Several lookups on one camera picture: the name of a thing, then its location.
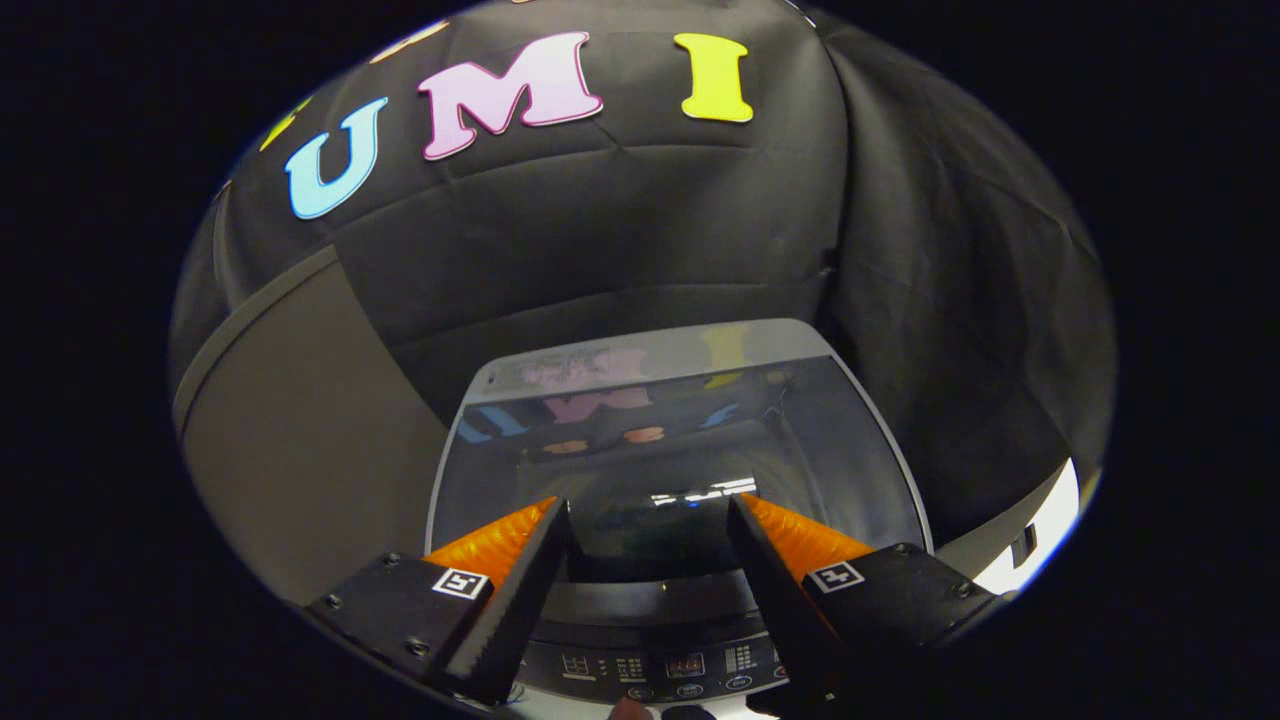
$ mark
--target control panel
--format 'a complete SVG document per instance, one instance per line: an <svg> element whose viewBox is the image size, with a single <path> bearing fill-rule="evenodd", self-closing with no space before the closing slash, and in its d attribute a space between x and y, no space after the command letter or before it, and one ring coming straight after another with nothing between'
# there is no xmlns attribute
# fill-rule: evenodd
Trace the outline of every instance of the control panel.
<svg viewBox="0 0 1280 720"><path fill-rule="evenodd" d="M516 680L590 702L695 702L785 683L768 633L669 650L585 648L532 641Z"/></svg>

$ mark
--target digital display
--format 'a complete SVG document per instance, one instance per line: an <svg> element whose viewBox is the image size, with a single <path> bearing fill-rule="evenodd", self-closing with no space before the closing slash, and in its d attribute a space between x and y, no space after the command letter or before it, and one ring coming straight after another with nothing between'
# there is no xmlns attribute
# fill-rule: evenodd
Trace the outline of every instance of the digital display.
<svg viewBox="0 0 1280 720"><path fill-rule="evenodd" d="M676 657L667 661L668 678L695 678L707 674L707 665L703 662L703 653L694 652L685 657Z"/></svg>
<svg viewBox="0 0 1280 720"><path fill-rule="evenodd" d="M858 456L868 441L878 443L872 465ZM872 483L877 497L859 489L859 477L877 475L887 478ZM863 532L854 537L864 542L883 534L876 523L892 521L893 542L920 542L918 532L901 532L901 519L910 525L916 514L869 410L831 357L810 357L465 406L440 478L433 544L559 496L572 529L562 579L724 573L739 568L724 523L740 492ZM841 521L832 498L868 520Z"/></svg>

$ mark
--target yellow letter i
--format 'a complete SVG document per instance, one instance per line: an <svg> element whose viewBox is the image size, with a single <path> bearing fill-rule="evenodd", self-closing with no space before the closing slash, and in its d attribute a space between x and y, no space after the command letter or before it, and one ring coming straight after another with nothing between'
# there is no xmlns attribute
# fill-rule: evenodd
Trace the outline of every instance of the yellow letter i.
<svg viewBox="0 0 1280 720"><path fill-rule="evenodd" d="M676 45L689 50L694 73L694 94L681 102L690 118L745 123L751 119L751 106L742 101L742 81L737 59L746 56L746 47L727 37L682 32Z"/></svg>

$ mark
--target screw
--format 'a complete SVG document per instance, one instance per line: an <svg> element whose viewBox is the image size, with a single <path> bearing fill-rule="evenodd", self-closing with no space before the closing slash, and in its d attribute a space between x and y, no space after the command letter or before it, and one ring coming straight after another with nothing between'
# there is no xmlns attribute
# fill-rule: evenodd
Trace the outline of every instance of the screw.
<svg viewBox="0 0 1280 720"><path fill-rule="evenodd" d="M413 637L404 641L404 650L410 651L411 653L419 657L422 657L424 655L431 651L431 648L425 642Z"/></svg>

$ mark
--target gray panel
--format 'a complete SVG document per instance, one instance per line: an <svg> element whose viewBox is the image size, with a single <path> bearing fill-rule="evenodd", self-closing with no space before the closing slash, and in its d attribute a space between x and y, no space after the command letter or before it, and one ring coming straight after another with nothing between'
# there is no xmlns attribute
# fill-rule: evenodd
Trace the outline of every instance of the gray panel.
<svg viewBox="0 0 1280 720"><path fill-rule="evenodd" d="M1066 469L1066 462L1062 462L1062 466L1056 473L1050 475L1038 488L1033 489L1030 495L1018 501L1016 505L948 542L938 550L938 560L942 560L966 578L978 577L992 561L1000 557L1000 553L1018 538L1018 533L1023 532L1023 528L1032 521L1036 511L1039 510L1041 505L1044 505L1044 498L1053 489L1053 483L1057 482L1064 469Z"/></svg>
<svg viewBox="0 0 1280 720"><path fill-rule="evenodd" d="M741 333L737 346L741 357L727 355L717 357L710 350L710 340L703 333L727 332ZM724 341L735 345L733 341ZM463 405L497 402L520 397L538 397L558 388L524 377L522 370L532 368L552 368L561 370L572 359L608 357L608 354L640 352L643 360L635 373L622 377L602 377L599 374L582 378L570 389L589 392L609 387L625 386L644 380L666 380L701 373L739 370L749 365L782 363L804 357L819 357L832 354L831 346L812 325L795 318L769 318L741 323L709 323L667 328L616 336L604 340L575 342L547 350L522 352L499 357L486 364L471 380L471 387L463 397Z"/></svg>
<svg viewBox="0 0 1280 720"><path fill-rule="evenodd" d="M379 552L420 547L445 428L332 250L228 318L174 414L205 506L282 598L305 605Z"/></svg>

